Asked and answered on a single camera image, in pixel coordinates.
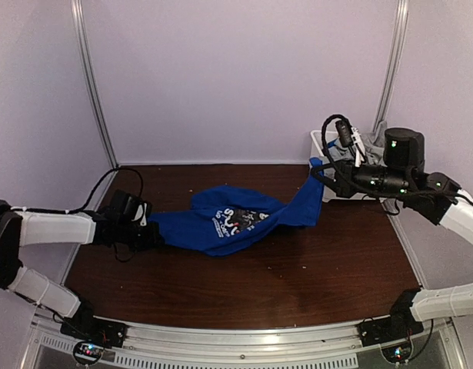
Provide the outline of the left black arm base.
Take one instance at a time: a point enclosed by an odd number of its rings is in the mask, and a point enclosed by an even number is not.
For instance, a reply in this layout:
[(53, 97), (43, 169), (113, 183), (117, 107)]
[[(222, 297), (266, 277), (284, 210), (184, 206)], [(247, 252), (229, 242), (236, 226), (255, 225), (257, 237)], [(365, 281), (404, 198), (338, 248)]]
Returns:
[(88, 301), (82, 301), (72, 317), (60, 314), (55, 314), (55, 317), (61, 322), (60, 332), (64, 335), (105, 348), (123, 347), (126, 324), (96, 317), (93, 306)]

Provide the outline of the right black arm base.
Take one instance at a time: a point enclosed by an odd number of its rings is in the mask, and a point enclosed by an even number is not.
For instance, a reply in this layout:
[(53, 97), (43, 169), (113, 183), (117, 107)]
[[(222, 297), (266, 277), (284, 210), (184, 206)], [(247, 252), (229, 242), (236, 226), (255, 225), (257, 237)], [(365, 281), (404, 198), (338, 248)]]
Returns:
[(420, 288), (403, 291), (391, 306), (387, 317), (367, 317), (358, 323), (356, 330), (362, 346), (384, 344), (423, 332), (423, 323), (416, 321), (410, 311), (413, 299), (420, 291)]

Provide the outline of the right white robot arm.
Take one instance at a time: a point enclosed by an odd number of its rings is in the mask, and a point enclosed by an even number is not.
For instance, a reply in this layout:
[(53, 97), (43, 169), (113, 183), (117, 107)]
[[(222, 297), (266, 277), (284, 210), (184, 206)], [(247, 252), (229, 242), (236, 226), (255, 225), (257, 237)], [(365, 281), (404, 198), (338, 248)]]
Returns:
[[(323, 148), (334, 178), (319, 176), (325, 186), (340, 198), (357, 193), (371, 198), (393, 199), (416, 211), (432, 224), (454, 232), (473, 245), (473, 198), (461, 185), (441, 172), (426, 173), (425, 138), (409, 128), (385, 130), (383, 162), (355, 164), (335, 160)], [(473, 283), (441, 289), (404, 291), (391, 307), (392, 317), (384, 331), (398, 340), (414, 326), (442, 317), (473, 315)]]

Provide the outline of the blue t-shirt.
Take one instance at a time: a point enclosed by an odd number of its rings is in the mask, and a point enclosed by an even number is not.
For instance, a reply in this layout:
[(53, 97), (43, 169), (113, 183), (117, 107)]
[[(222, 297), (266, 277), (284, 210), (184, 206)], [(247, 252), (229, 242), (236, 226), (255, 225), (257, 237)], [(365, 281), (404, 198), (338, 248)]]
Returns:
[(187, 211), (154, 213), (165, 243), (212, 257), (249, 248), (278, 226), (314, 227), (324, 185), (312, 175), (287, 204), (261, 192), (221, 185), (194, 194)]

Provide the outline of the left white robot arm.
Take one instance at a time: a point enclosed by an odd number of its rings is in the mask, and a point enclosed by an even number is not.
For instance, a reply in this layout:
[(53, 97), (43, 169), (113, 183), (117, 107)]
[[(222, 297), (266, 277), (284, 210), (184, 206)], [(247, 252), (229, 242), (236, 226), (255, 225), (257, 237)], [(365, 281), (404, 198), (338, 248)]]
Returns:
[(66, 287), (24, 266), (19, 252), (33, 244), (123, 244), (138, 254), (165, 242), (158, 224), (148, 221), (151, 210), (147, 201), (126, 194), (98, 211), (16, 208), (0, 200), (0, 289), (71, 319), (71, 329), (83, 341), (95, 340), (101, 326), (87, 314), (91, 309), (86, 303)]

